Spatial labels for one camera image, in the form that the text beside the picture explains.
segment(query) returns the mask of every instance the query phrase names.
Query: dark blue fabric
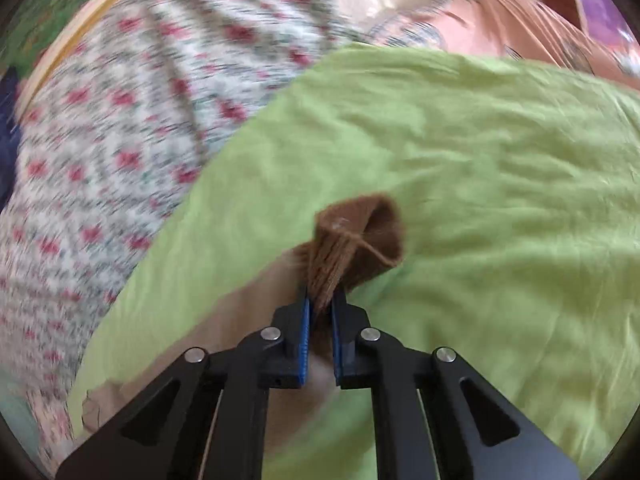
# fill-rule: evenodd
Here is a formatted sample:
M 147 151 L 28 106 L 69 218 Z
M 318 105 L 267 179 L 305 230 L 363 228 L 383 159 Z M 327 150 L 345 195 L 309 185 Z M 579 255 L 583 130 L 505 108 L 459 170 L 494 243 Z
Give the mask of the dark blue fabric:
M 15 123 L 18 73 L 11 67 L 0 80 L 0 211 L 14 191 L 20 128 Z

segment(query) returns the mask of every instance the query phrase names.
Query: green blanket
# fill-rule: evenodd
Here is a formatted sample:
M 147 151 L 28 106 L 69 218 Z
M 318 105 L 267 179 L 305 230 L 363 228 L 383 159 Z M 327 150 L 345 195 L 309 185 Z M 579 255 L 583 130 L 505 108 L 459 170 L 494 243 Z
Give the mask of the green blanket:
M 95 332 L 69 409 L 130 380 L 221 295 L 385 191 L 399 269 L 350 297 L 406 346 L 452 346 L 588 475 L 640 401 L 640 99 L 546 65 L 355 44 L 210 163 Z M 344 392 L 265 479 L 373 479 L 367 392 Z

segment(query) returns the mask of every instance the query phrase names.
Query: silver bolt head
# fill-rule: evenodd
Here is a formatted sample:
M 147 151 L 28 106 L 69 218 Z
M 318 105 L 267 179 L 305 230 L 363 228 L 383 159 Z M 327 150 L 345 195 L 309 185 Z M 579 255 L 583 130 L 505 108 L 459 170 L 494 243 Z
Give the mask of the silver bolt head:
M 280 339 L 281 335 L 282 332 L 276 326 L 268 326 L 267 328 L 263 328 L 260 332 L 260 337 L 266 341 L 277 341 Z
M 204 359 L 205 355 L 206 355 L 205 351 L 202 348 L 194 347 L 194 348 L 189 348 L 184 353 L 184 359 L 188 363 L 199 363 Z
M 443 346 L 442 348 L 438 348 L 436 357 L 445 363 L 452 363 L 456 360 L 456 353 L 451 348 Z
M 377 341 L 380 339 L 380 330 L 373 327 L 363 328 L 362 332 L 360 332 L 360 337 L 364 339 L 364 341 Z

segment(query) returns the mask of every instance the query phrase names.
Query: peach fabric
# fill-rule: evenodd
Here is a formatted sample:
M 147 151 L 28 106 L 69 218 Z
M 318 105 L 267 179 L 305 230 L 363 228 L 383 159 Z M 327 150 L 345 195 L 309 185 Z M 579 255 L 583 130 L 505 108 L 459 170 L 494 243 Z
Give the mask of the peach fabric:
M 640 62 L 588 38 L 538 0 L 435 0 L 373 28 L 374 44 L 533 59 L 640 90 Z

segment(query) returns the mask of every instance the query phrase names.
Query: floral fabric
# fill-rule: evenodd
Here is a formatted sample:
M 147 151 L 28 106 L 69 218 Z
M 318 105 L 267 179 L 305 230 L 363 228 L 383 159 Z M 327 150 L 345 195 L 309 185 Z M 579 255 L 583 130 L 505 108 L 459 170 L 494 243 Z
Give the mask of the floral fabric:
M 76 448 L 66 402 L 37 390 L 28 391 L 26 397 L 38 423 L 38 458 L 46 472 L 54 476 L 60 464 Z
M 26 113 L 0 216 L 0 367 L 64 399 L 93 330 L 203 165 L 353 37 L 330 0 L 117 3 Z

